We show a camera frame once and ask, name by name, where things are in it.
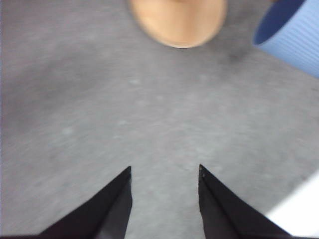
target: gray concrete floor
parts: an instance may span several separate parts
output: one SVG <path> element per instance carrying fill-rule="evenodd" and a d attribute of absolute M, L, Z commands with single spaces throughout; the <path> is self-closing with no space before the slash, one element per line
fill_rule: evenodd
<path fill-rule="evenodd" d="M 319 168 L 319 81 L 251 46 L 266 0 L 230 0 L 174 49 L 125 0 L 1 1 L 1 233 L 38 233 L 126 166 L 127 238 L 204 238 L 198 164 L 267 212 Z"/>

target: light blue cup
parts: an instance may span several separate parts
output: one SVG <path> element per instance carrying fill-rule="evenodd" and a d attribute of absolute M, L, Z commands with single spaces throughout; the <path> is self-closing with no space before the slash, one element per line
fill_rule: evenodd
<path fill-rule="evenodd" d="M 319 78 L 319 0 L 279 0 L 262 19 L 256 47 Z"/>

